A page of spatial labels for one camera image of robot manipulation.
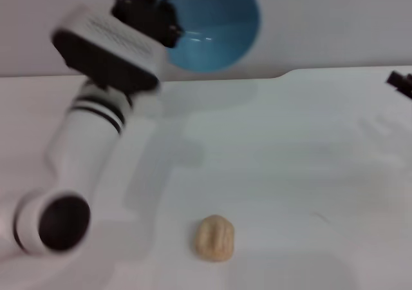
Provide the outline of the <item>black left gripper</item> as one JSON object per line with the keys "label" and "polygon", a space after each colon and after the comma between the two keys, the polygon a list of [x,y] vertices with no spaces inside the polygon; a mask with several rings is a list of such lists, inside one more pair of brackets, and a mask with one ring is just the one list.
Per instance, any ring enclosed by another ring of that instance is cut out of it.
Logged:
{"label": "black left gripper", "polygon": [[176,8],[168,0],[115,0],[111,14],[167,48],[183,36]]}

